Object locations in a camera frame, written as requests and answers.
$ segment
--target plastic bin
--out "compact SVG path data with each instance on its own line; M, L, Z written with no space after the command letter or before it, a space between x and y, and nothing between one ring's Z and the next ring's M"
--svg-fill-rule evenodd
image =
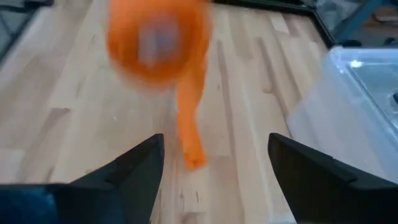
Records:
M288 117L292 137L398 183L398 49L334 48Z

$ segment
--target orange strap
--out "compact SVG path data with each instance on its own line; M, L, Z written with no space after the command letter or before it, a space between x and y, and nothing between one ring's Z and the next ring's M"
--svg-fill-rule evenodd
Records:
M196 169L207 163L200 143L195 122L195 113L205 87L205 66L194 68L177 84L178 131L182 143L185 164L188 169Z

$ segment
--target orange fabric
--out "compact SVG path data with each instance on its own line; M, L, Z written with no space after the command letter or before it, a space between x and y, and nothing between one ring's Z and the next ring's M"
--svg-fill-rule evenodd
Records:
M205 85L209 23L205 1L111 0L107 47L123 78L151 88L177 83L178 130L187 168L206 164L195 124ZM139 32L163 15L175 19L178 42L173 52L152 66L139 60Z

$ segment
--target orange object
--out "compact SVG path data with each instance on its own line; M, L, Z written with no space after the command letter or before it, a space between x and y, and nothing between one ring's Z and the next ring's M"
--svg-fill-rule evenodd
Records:
M178 130L189 169L206 164L195 112L205 86L209 39L205 1L111 0L109 56L130 82L151 88L177 83Z

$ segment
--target light wooden surface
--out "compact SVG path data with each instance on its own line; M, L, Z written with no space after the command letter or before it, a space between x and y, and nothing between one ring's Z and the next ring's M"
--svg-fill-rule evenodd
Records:
M184 169L173 90L126 88L104 47L107 0L43 9L0 71L0 180L69 182L154 133L165 169L152 223L292 220L267 155L270 132L318 76L324 54L308 18L213 6L197 122L209 164Z

